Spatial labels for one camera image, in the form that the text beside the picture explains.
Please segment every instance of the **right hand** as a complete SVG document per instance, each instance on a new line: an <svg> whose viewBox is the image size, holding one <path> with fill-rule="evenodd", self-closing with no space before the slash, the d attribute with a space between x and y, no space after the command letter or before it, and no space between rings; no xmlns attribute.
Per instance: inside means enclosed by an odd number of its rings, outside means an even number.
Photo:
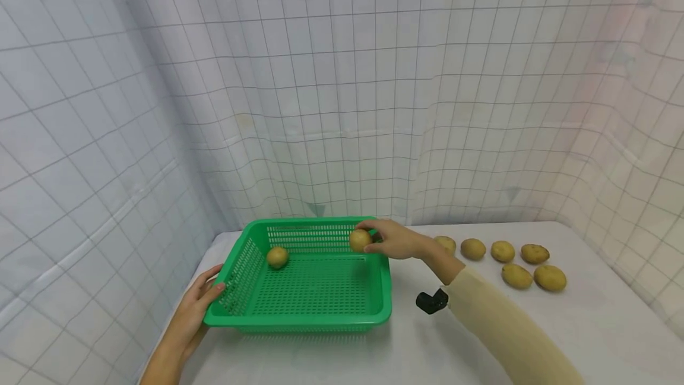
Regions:
<svg viewBox="0 0 684 385"><path fill-rule="evenodd" d="M367 245L365 253L381 253L393 259L424 259L432 245L437 244L431 237L389 219L364 220L356 225L356 229L375 229L382 238L382 242Z"/></svg>

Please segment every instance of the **potato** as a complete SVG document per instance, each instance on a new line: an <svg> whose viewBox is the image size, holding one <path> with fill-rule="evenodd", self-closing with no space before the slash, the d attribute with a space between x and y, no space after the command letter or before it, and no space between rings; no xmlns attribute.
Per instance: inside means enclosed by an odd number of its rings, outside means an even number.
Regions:
<svg viewBox="0 0 684 385"><path fill-rule="evenodd" d="M454 255L456 253L456 241L451 239L448 236L436 236L435 241L439 242L439 244L444 247L447 253Z"/></svg>
<svg viewBox="0 0 684 385"><path fill-rule="evenodd" d="M372 242L371 235L368 231L364 231L364 229L355 229L355 231L352 231L349 235L349 246L352 251L356 251L357 253L363 253L363 249L366 245L369 245Z"/></svg>
<svg viewBox="0 0 684 385"><path fill-rule="evenodd" d="M552 264L543 264L534 270L534 281L542 289L559 292L568 285L565 273Z"/></svg>
<svg viewBox="0 0 684 385"><path fill-rule="evenodd" d="M520 249L520 255L525 262L530 264L540 264L549 259L549 250L541 245L525 244Z"/></svg>
<svg viewBox="0 0 684 385"><path fill-rule="evenodd" d="M290 255L283 247L273 247L269 250L268 254L266 254L266 262L273 269L282 268L289 258Z"/></svg>
<svg viewBox="0 0 684 385"><path fill-rule="evenodd" d="M487 253L487 247L477 238L468 238L461 242L461 254L465 258L480 260L485 253Z"/></svg>
<svg viewBox="0 0 684 385"><path fill-rule="evenodd" d="M532 285L532 274L519 264L504 264L501 268L503 281L514 289L525 290Z"/></svg>
<svg viewBox="0 0 684 385"><path fill-rule="evenodd" d="M508 241L496 241L489 250L494 260L508 263L515 257L515 249Z"/></svg>

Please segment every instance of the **white tablecloth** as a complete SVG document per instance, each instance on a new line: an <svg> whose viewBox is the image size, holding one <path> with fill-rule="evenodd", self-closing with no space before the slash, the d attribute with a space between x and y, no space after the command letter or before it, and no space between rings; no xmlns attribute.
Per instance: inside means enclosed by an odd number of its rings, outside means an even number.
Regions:
<svg viewBox="0 0 684 385"><path fill-rule="evenodd" d="M477 269L528 312L567 354L588 384L682 384L684 344L597 255L554 222L415 226L456 241L504 239L519 248L543 244L568 287L548 294L506 286L489 253ZM223 262L240 232L216 237L195 273ZM517 263L522 263L519 256ZM506 384L503 368L449 310L429 316L415 306L420 291L441 284L419 260L390 260L392 317L357 335L243 335L212 329L182 384Z"/></svg>

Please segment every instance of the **basket bottom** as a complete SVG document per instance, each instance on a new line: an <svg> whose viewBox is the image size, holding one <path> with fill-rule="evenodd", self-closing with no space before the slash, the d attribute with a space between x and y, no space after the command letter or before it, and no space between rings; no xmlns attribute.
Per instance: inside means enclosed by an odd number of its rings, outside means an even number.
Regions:
<svg viewBox="0 0 684 385"><path fill-rule="evenodd" d="M379 310L374 262L357 254L292 254L282 269L264 264L247 315L366 315Z"/></svg>

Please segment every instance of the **wrist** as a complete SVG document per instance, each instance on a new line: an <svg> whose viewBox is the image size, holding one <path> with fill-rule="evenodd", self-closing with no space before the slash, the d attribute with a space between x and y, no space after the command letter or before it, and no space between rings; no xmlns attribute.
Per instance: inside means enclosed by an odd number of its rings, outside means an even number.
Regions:
<svg viewBox="0 0 684 385"><path fill-rule="evenodd" d="M423 260L423 262L428 261L430 258L434 258L436 255L445 253L444 249L437 241L426 235L420 235L419 247L420 250L418 255L416 255L416 258Z"/></svg>
<svg viewBox="0 0 684 385"><path fill-rule="evenodd" d="M163 336L157 345L157 349L155 349L152 354L152 359L158 359L158 361L165 363L172 362L174 364L183 364L184 350L185 345L175 343L172 339L168 339L168 336Z"/></svg>

